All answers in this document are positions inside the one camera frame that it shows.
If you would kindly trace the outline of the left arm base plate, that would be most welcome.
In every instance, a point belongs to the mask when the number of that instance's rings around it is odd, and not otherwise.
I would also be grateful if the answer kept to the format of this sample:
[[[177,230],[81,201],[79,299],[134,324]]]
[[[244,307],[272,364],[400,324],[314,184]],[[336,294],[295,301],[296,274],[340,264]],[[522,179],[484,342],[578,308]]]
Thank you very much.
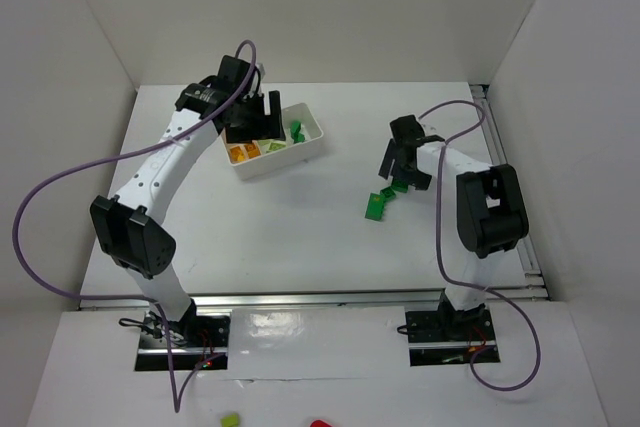
[[[203,370],[222,371],[228,368],[228,343],[231,327],[229,315],[202,316],[201,325],[187,337],[171,331],[171,349],[176,371],[192,370],[205,361]],[[147,312],[142,321],[121,318],[122,327],[137,328],[139,342],[134,370],[161,372],[168,370],[167,342],[161,320]]]

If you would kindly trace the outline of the dark green lego square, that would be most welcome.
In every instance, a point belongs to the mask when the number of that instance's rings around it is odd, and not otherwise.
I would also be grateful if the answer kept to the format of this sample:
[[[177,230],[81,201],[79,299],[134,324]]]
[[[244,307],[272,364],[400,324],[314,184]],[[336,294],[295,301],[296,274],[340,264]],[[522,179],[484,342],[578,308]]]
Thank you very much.
[[[380,195],[383,198],[384,202],[389,202],[396,198],[396,192],[391,186],[381,189]]]

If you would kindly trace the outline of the small orange lego brick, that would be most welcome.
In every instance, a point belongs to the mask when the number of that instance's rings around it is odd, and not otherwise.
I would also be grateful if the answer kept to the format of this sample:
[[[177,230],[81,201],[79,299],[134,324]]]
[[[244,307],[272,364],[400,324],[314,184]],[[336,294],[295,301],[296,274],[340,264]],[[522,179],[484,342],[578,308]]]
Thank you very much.
[[[228,149],[232,164],[242,163],[247,160],[246,150],[242,146],[232,146]]]

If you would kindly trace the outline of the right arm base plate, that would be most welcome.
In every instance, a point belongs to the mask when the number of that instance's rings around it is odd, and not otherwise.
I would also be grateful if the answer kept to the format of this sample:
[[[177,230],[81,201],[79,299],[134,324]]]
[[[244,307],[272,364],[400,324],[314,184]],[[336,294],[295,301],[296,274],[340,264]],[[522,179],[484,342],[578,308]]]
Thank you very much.
[[[408,341],[412,367],[499,363],[493,320],[485,305],[471,311],[454,311],[441,304],[436,310],[405,312],[396,328]]]

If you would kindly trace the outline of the green half round lego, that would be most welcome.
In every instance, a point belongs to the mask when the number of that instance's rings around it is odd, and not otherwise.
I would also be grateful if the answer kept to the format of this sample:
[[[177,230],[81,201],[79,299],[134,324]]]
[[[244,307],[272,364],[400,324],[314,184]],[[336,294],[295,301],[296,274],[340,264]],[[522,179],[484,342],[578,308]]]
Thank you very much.
[[[290,124],[290,135],[292,138],[298,137],[301,133],[301,123],[299,121],[293,121]]]

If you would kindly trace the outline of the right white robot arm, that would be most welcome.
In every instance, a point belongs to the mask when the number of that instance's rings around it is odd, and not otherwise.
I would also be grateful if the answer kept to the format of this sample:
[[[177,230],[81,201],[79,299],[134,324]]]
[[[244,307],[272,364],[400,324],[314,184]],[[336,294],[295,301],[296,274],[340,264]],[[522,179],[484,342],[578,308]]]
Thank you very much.
[[[494,256],[515,249],[529,232],[529,222],[515,169],[492,165],[448,146],[428,134],[414,115],[390,123],[379,176],[391,187],[435,189],[435,251],[439,273],[447,283],[438,306],[444,327],[478,319],[496,269]],[[444,264],[444,200],[452,194],[455,245],[466,250],[452,268]]]

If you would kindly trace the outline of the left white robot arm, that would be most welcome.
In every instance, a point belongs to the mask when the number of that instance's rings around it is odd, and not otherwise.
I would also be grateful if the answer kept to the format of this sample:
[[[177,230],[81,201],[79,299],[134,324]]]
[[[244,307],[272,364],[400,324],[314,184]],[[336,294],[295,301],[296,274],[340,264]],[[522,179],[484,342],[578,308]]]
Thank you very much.
[[[183,338],[205,327],[172,266],[175,239],[163,223],[200,156],[219,137],[237,143],[283,139],[280,94],[261,91],[263,68],[224,56],[217,74],[188,85],[152,152],[112,197],[98,196],[90,215],[102,251],[152,299],[160,323]]]

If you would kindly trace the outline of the yellow orange lego brick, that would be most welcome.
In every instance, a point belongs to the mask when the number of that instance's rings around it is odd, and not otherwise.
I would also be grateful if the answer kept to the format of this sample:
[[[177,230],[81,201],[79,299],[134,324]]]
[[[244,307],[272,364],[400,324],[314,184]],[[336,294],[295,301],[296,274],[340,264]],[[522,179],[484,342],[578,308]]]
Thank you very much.
[[[244,149],[249,159],[253,159],[262,155],[260,147],[255,143],[245,144]]]

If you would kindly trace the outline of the small dark green lego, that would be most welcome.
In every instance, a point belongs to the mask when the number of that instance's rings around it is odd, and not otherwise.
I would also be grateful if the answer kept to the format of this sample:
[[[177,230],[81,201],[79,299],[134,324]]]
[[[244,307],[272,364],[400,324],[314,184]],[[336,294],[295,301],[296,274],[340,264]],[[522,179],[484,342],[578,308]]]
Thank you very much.
[[[302,131],[296,131],[292,133],[292,140],[294,144],[303,143],[306,141],[306,137]]]

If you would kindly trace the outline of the lime green lego brick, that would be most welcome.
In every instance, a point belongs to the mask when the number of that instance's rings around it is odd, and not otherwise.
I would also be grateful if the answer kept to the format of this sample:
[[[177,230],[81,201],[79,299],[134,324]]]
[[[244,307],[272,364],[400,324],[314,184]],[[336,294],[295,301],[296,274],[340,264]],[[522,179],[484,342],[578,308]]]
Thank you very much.
[[[276,152],[286,147],[286,143],[279,141],[266,141],[265,143],[260,143],[260,148],[264,153]]]

